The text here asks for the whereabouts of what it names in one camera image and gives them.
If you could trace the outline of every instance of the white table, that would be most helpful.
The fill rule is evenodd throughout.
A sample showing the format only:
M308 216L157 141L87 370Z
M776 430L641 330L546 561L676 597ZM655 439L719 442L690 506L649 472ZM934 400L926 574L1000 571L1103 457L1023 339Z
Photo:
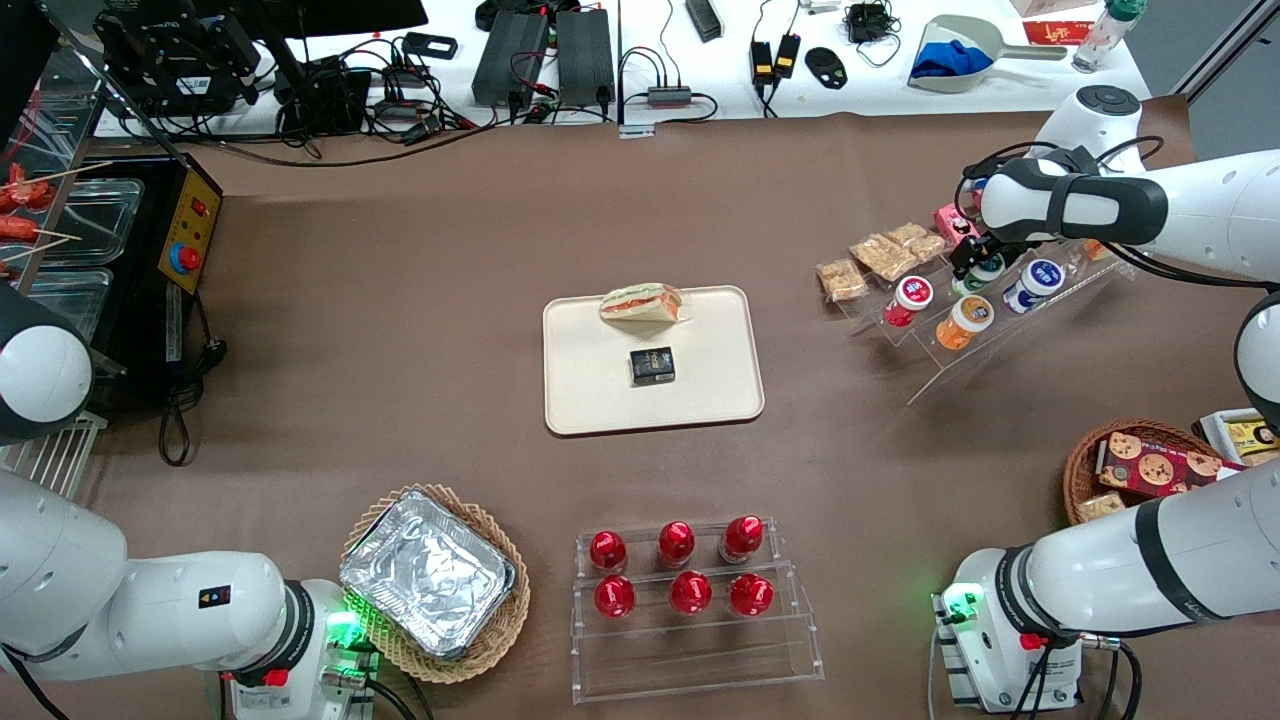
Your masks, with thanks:
M646 45L660 50L658 33L667 19L667 4L663 0L622 1L625 3L623 49L632 45ZM430 22L413 29L452 36L458 41L458 53L452 60L430 63L433 74L440 78L444 99L454 110L476 123L488 122L493 117L492 110L476 105L471 96L471 79L488 38L486 33L475 27L474 14L479 0L422 0L422 3ZM671 55L684 70L685 85L691 86L694 92L703 92L717 99L719 102L717 119L762 117L760 102L750 87L748 68L748 44L751 27L758 17L759 4L754 0L721 0L717 3L724 24L724 37L703 44L684 8L684 0L673 0L673 3L676 12L666 40ZM612 27L617 20L618 0L603 0L602 5L609 12ZM1101 5L1092 5L1033 19L1092 20L1100 8ZM769 3L765 6L764 22L760 23L759 38L776 46L791 20L794 10L795 5L790 0ZM1061 61L1004 59L988 73L982 85L963 94L943 95L909 87L906 79L915 59L920 36L924 32L924 26L936 15L952 13L986 18L1001 27L1006 41L1015 44L1025 42L1023 18L1018 15L1007 0L969 0L963 4L954 0L899 0L893 10L902 22L900 32L902 47L884 68L867 65L854 51L854 47L844 40L842 12L817 15L801 12L795 24L795 32L801 37L800 67L796 68L791 79L781 85L773 99L772 106L778 115L786 118L820 117L840 111L863 115L900 115L1051 110L1057 108L1068 95L1085 85L1115 85L1133 92L1140 100L1151 97L1151 91L1138 72L1133 56L1123 45L1107 56L1103 67L1093 74L1076 72L1071 68L1070 59ZM402 32L384 33L383 37L390 38L399 35ZM342 53L371 37L371 35L351 35L310 40L311 58L317 59ZM622 49L617 47L616 35L611 33L611 40L614 45L614 56L617 56ZM827 90L822 87L804 67L804 54L810 47L819 45L836 51L845 63L849 83L844 88ZM301 61L305 56L302 41L291 40L289 46ZM387 46L372 46L371 50L385 56ZM865 47L868 55L876 59L887 54L887 46L881 45ZM376 59L367 55L353 55L348 64L380 67ZM260 72L269 69L270 65L270 56L265 56ZM556 63L544 65L540 81L556 87L558 79ZM653 68L649 63L632 60L626 68L623 90L627 96L643 92L652 81ZM412 90L406 91L406 95L426 96L425 91ZM370 94L370 104L380 97L381 87L375 85ZM643 100L636 100L627 106L627 123L691 117L704 111L699 108L653 110L644 105ZM278 109L275 99L270 91L266 91L256 105L239 104L230 113L211 118L209 127L218 135L269 133L273 131ZM611 108L609 114L616 118L617 108ZM499 110L499 117L504 118L506 110ZM568 124L600 120L586 114L562 113L557 122ZM189 119L179 119L179 123L187 126ZM141 132L140 126L133 122L129 123L129 127L134 133ZM105 114L99 123L97 135L100 137L120 137L124 132L114 117Z

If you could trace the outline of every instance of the cookie box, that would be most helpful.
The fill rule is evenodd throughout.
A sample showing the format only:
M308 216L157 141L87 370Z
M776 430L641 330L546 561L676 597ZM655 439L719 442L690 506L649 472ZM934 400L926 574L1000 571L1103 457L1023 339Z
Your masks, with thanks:
M1196 489L1240 470L1243 465L1125 433L1111 433L1098 446L1098 482L1147 497Z

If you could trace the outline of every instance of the beige tray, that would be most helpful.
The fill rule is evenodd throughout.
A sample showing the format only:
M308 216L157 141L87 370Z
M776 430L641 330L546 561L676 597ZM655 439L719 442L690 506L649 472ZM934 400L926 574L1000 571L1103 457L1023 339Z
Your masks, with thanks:
M681 291L680 322L608 323L600 300L566 297L543 310L547 427L562 436L750 420L764 387L746 293ZM671 347L676 379L631 384L631 351Z

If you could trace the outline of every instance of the yellow control panel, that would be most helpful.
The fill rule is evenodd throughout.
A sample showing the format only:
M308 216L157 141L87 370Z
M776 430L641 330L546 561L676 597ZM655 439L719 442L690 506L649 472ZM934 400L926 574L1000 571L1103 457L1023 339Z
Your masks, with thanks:
M223 199L198 173L187 170L157 266L188 293L195 293L200 283L205 251L209 250L221 202Z

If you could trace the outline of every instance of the red knob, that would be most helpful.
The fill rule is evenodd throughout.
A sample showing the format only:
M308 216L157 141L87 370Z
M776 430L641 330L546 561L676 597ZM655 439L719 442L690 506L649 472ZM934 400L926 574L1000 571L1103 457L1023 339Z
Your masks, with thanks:
M596 533L591 538L591 564L608 573L621 570L627 562L627 543L613 530Z
M746 562L764 542L764 521L755 515L744 515L728 524L721 538L721 557L726 562Z
M178 251L178 264L182 265L183 270L196 270L202 261L200 251L195 247L183 247Z
M658 560L668 568L680 568L694 553L694 530L676 520L658 533Z
M625 618L636 606L636 591L622 575L609 575L595 585L595 609L605 618Z
M671 583L671 607L682 615L698 615L712 603L712 584L701 573L687 570Z
M733 612L755 618L773 605L773 585L755 573L739 575L728 587L728 606Z
M269 688L283 688L289 682L289 671L284 667L274 667L262 675L262 684Z

